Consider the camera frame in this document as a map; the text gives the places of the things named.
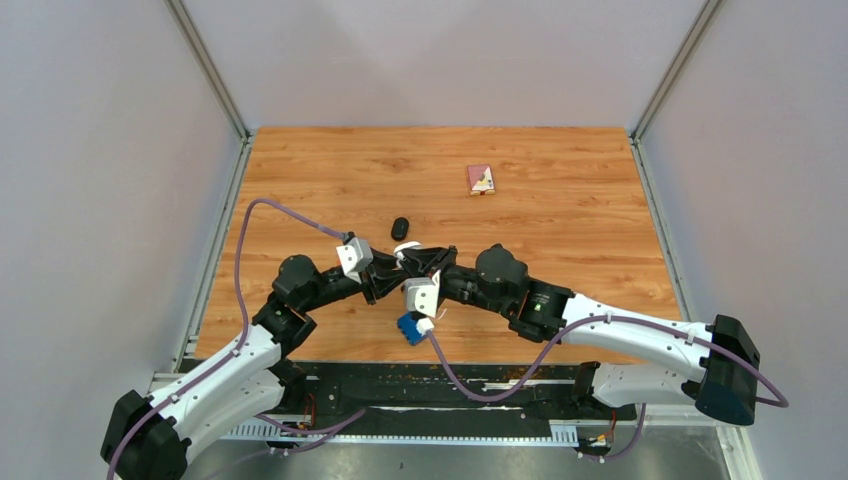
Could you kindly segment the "white earbud charging case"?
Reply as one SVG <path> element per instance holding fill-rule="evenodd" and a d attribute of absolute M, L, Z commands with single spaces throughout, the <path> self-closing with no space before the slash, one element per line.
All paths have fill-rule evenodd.
<path fill-rule="evenodd" d="M 397 260 L 404 260 L 406 258 L 407 250 L 420 250 L 422 248 L 422 244 L 417 241 L 409 241 L 404 242 L 402 244 L 397 245 L 393 250 L 393 255 Z"/>

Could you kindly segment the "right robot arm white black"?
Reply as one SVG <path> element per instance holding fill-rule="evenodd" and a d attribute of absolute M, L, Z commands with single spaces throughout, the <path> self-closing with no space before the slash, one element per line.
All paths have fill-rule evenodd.
<path fill-rule="evenodd" d="M 563 342 L 614 350 L 635 365 L 588 363 L 571 390 L 584 417 L 635 403 L 692 404 L 721 422 L 749 426 L 758 403 L 760 352 L 743 324 L 718 315 L 710 323 L 680 322 L 640 314 L 534 279 L 526 263 L 500 244 L 456 262 L 455 248 L 397 247 L 398 266 L 409 274 L 405 301 L 421 315 L 420 333 L 445 300 L 497 313 L 519 337 L 548 345 Z"/>

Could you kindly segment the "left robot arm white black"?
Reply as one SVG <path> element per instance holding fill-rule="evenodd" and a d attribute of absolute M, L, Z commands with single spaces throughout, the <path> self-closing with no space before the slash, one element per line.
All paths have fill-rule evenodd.
<path fill-rule="evenodd" d="M 100 455 L 110 479 L 180 479 L 210 445 L 245 420 L 306 400 L 302 371 L 288 356 L 316 327 L 310 312 L 361 294 L 369 303 L 408 273 L 393 254 L 354 238 L 337 249 L 340 264 L 318 271 L 305 255 L 285 259 L 263 307 L 225 347 L 172 383 L 115 404 Z"/>

